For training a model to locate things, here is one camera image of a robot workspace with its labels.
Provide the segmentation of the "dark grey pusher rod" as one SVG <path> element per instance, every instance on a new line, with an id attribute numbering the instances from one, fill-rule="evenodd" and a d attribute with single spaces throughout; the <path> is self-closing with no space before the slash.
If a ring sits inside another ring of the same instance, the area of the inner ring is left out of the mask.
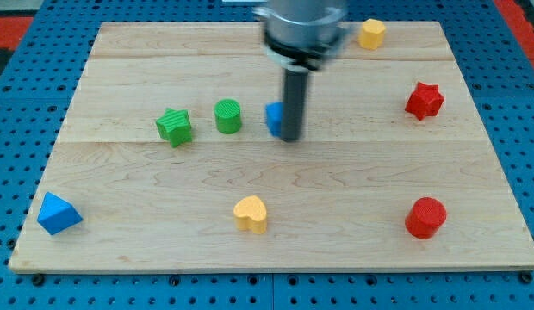
<path id="1" fill-rule="evenodd" d="M 307 72 L 284 70 L 280 137 L 285 142 L 295 142 L 301 137 L 308 77 Z"/>

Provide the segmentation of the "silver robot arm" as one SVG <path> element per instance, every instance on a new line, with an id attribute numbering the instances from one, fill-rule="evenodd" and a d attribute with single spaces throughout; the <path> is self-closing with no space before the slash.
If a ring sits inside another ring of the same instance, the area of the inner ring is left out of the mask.
<path id="1" fill-rule="evenodd" d="M 266 55 L 283 68 L 280 138 L 301 138 L 309 75 L 342 51 L 350 29 L 345 0 L 269 0 L 253 9 Z"/>

